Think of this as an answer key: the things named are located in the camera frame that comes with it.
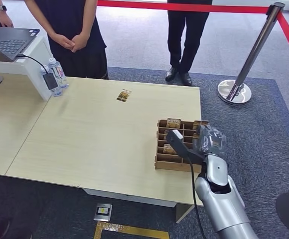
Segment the stanchion post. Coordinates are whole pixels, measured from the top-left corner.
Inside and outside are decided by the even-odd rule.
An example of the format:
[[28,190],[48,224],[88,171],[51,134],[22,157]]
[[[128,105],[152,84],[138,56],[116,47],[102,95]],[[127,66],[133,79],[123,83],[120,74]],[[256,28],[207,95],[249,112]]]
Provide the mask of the stanchion post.
[[262,47],[275,25],[278,15],[281,12],[284,6],[285,4],[284,3],[276,2],[268,7],[266,13],[268,17],[265,23],[236,80],[225,80],[218,85],[217,91],[221,99],[232,105],[241,105],[247,103],[251,98],[251,90],[244,82],[261,51]]

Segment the wooden table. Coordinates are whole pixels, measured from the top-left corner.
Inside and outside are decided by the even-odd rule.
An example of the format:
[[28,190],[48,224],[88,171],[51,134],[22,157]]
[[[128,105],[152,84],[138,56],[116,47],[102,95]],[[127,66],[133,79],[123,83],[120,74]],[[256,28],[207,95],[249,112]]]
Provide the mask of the wooden table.
[[[158,120],[200,120],[198,88],[70,78],[51,98],[7,176],[93,195],[192,209],[191,174],[155,170]],[[126,102],[117,100],[130,90]]]
[[24,75],[0,76],[0,175],[5,175],[46,102]]

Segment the cardboard tray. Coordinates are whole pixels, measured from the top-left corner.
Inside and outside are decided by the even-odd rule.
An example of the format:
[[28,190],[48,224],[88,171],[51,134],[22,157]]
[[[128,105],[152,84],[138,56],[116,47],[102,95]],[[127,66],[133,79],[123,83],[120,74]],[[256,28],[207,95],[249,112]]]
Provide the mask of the cardboard tray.
[[[169,128],[166,127],[166,120],[159,120],[157,132],[157,155],[154,160],[154,167],[156,169],[166,169],[175,171],[191,172],[190,163],[186,159],[181,158],[176,154],[166,154],[163,153],[163,146],[168,144],[166,140],[166,130],[177,129],[183,135],[183,142],[189,149],[193,149],[192,141],[194,137],[198,138],[198,134],[194,134],[197,130],[194,129],[194,125],[206,125],[208,121],[197,120],[194,122],[181,121],[180,128]],[[201,172],[201,166],[194,164],[194,171],[196,173]]]

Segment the clasped hands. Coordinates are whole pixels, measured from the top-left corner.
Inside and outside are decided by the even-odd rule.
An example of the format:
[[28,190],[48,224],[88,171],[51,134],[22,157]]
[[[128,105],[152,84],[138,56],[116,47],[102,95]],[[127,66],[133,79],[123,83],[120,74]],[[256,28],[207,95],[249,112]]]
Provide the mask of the clasped hands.
[[51,38],[64,48],[75,53],[78,50],[85,48],[87,45],[88,40],[89,39],[89,35],[82,32],[79,35],[74,36],[72,40],[69,40],[68,38],[64,35],[55,33],[51,36]]

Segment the laptop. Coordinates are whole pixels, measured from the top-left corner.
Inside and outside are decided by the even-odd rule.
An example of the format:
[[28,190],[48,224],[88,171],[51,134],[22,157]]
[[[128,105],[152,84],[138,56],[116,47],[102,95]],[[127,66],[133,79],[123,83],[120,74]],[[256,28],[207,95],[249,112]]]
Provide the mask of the laptop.
[[14,61],[39,32],[39,29],[0,27],[0,61]]

